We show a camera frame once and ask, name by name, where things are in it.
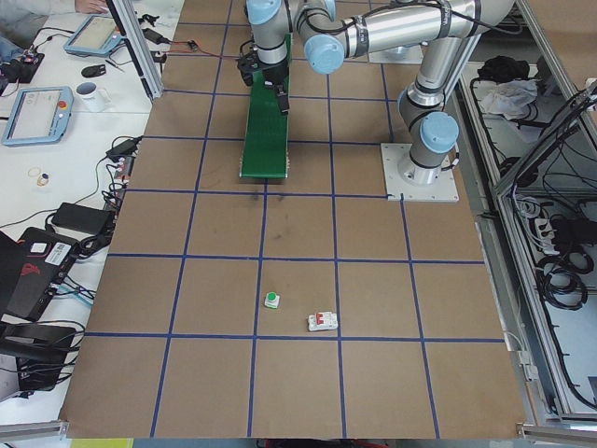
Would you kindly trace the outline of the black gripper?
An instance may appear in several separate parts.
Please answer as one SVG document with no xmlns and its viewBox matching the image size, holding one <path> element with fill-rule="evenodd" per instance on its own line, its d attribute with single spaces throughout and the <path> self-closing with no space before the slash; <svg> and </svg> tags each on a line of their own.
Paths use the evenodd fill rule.
<svg viewBox="0 0 597 448">
<path fill-rule="evenodd" d="M 275 89 L 280 113 L 282 115 L 288 114 L 289 99 L 286 91 L 286 79 L 289 76 L 289 61 L 287 57 L 278 63 L 265 63 L 258 58 L 257 52 L 252 50 L 237 59 L 237 68 L 244 84 L 248 87 L 253 85 L 257 73 L 260 73 L 267 82 L 270 82 Z"/>
</svg>

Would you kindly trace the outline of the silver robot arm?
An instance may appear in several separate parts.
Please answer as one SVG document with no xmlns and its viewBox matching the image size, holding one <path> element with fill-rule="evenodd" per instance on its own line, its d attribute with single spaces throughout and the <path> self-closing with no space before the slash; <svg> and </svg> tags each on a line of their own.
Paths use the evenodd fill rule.
<svg viewBox="0 0 597 448">
<path fill-rule="evenodd" d="M 280 113 L 289 110 L 286 78 L 289 76 L 289 53 L 286 39 L 300 36 L 304 54 L 312 69 L 328 75 L 341 67 L 344 46 L 336 38 L 333 1 L 247 1 L 247 19 L 251 26 L 253 47 L 241 54 L 237 67 L 247 86 L 260 73 L 273 90 Z"/>
<path fill-rule="evenodd" d="M 400 176 L 416 186 L 433 184 L 459 134 L 442 111 L 478 37 L 497 28 L 512 9 L 510 1 L 392 1 L 338 20 L 327 1 L 302 6 L 295 29 L 312 69 L 331 74 L 345 60 L 372 52 L 427 46 L 416 78 L 398 97 L 409 128 L 410 152 L 398 164 Z"/>
</svg>

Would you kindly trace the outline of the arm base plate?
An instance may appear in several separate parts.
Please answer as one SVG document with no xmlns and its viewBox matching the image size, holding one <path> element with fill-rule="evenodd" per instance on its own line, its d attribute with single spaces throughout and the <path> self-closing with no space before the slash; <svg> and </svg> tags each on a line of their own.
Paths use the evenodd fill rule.
<svg viewBox="0 0 597 448">
<path fill-rule="evenodd" d="M 420 45 L 395 47 L 371 52 L 368 55 L 370 63 L 420 64 L 422 59 L 423 52 Z"/>
<path fill-rule="evenodd" d="M 411 144 L 382 143 L 382 165 L 389 201 L 457 203 L 459 194 L 448 155 L 436 168 L 421 168 L 410 159 Z"/>
</svg>

